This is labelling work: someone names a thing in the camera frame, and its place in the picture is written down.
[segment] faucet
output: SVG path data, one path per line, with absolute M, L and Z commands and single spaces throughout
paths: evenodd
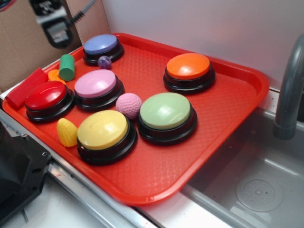
M 304 122 L 304 33 L 289 57 L 276 109 L 274 136 L 288 140 L 295 136 L 297 120 Z

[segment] purple button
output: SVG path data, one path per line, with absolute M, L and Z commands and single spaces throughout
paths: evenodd
M 95 55 L 111 50 L 116 46 L 116 44 L 116 36 L 103 34 L 89 39 L 84 44 L 84 49 L 86 53 Z

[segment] white wall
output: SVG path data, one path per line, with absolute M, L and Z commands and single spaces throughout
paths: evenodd
M 280 88 L 304 0 L 102 0 L 110 31 L 257 69 Z

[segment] red rectangular block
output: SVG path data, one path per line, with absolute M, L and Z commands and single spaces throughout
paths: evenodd
M 19 86 L 14 88 L 5 99 L 13 108 L 19 109 L 24 104 L 25 98 L 29 92 L 36 86 L 47 81 L 48 75 L 41 68 L 38 68 Z

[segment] stainless steel sink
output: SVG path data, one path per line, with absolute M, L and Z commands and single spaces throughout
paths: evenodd
M 279 140 L 274 116 L 257 108 L 182 193 L 235 228 L 303 228 L 304 125 Z

